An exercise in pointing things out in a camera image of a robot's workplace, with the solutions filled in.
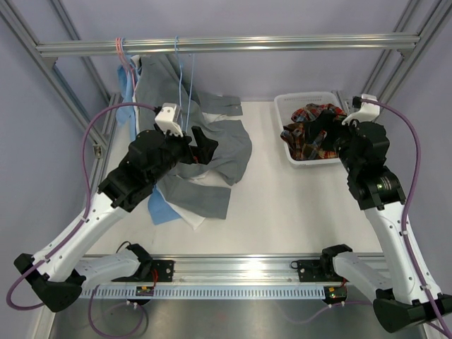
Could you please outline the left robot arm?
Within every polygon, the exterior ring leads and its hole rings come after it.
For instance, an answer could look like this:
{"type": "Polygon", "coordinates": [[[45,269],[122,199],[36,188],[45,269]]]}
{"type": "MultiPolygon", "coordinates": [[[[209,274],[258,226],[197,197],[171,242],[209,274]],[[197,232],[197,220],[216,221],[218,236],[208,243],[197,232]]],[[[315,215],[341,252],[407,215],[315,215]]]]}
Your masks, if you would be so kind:
{"type": "Polygon", "coordinates": [[[191,131],[191,136],[173,136],[159,130],[140,132],[118,167],[89,196],[90,202],[79,218],[41,251],[16,258],[15,267],[43,306],[60,312],[97,285],[155,277],[153,258],[139,244],[91,261],[83,257],[111,226],[146,200],[177,164],[207,165],[213,159],[218,142],[198,126],[191,131]]]}

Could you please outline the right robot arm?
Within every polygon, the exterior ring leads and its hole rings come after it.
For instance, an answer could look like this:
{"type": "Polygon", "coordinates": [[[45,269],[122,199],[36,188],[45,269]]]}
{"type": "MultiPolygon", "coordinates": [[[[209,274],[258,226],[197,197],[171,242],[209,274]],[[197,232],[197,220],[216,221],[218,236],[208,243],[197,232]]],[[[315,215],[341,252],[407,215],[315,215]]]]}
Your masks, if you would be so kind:
{"type": "Polygon", "coordinates": [[[347,123],[325,109],[308,122],[305,132],[308,141],[325,133],[326,146],[346,169],[349,191],[371,223],[390,273],[385,278],[341,244],[322,251],[322,276],[341,277],[354,285],[389,333],[451,314],[451,296],[430,275],[403,213],[408,200],[397,176],[385,165],[390,145],[385,128],[371,120],[347,123]]]}

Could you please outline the plaid shirt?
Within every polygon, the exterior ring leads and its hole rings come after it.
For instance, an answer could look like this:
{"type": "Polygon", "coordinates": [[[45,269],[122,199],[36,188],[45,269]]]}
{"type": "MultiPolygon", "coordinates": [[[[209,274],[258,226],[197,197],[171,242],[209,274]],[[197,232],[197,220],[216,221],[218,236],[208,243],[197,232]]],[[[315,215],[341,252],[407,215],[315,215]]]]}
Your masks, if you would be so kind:
{"type": "Polygon", "coordinates": [[[341,125],[346,116],[333,104],[309,103],[292,113],[291,123],[283,127],[280,137],[293,160],[335,159],[338,156],[333,150],[333,132],[327,128],[341,125]]]}

